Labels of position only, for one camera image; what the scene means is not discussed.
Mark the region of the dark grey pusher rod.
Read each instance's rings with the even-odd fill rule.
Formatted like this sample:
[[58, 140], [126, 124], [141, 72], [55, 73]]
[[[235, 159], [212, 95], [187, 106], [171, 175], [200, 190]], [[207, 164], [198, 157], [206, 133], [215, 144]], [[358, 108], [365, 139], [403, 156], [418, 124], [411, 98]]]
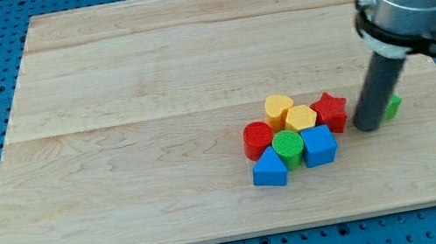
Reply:
[[385, 58], [377, 52], [371, 54], [353, 116], [357, 129], [373, 132], [379, 128], [404, 63], [405, 59]]

